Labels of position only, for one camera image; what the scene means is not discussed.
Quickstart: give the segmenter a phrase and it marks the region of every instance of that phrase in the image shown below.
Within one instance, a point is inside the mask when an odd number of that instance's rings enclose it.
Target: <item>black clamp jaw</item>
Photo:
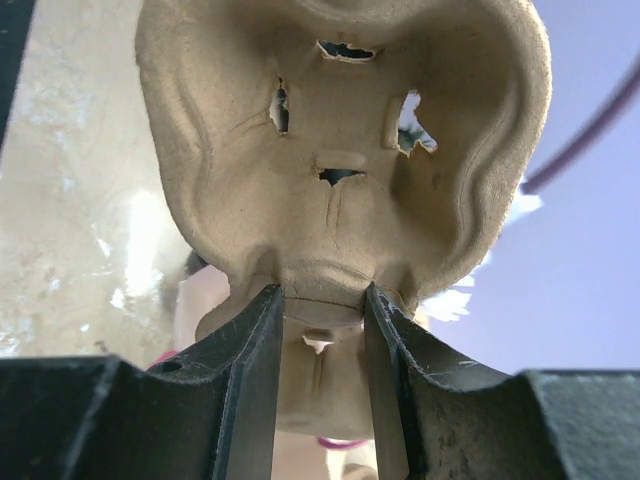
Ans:
[[[143,372],[115,356],[0,361],[2,478],[271,478],[280,287]],[[640,373],[509,377],[377,287],[365,348],[381,480],[636,479]]]

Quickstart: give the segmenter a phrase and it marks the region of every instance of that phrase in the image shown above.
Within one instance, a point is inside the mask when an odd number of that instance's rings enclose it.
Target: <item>molded pulp mask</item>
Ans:
[[[146,0],[136,50],[173,218],[231,286],[198,337],[282,285],[278,428],[371,438],[365,289],[411,315],[497,238],[549,106],[532,3]],[[407,156],[412,91],[438,148]]]

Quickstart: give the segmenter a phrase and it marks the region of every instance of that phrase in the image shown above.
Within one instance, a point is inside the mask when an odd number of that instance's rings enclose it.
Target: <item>light blue wall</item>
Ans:
[[[640,51],[638,0],[537,0],[553,55],[549,119],[529,172],[598,108]],[[476,360],[527,367],[640,368],[640,98],[510,227],[440,338]]]

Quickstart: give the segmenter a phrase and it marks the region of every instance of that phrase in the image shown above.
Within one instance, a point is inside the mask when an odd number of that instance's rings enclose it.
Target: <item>marble surface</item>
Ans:
[[[189,248],[138,82],[141,2],[41,1],[0,168],[0,356],[170,346]]]

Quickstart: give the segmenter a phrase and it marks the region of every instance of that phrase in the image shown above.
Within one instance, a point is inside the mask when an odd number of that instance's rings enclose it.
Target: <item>blurred background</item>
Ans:
[[[534,3],[551,38],[554,92],[529,171],[640,50],[637,0]],[[112,352],[146,367],[171,346],[189,247],[165,205],[138,82],[140,5],[38,4],[0,163],[0,356]],[[636,101],[541,192],[542,209],[505,231],[475,276],[470,315],[432,331],[510,373],[640,368],[639,151]],[[314,469],[323,478],[313,439],[278,445],[274,478]]]

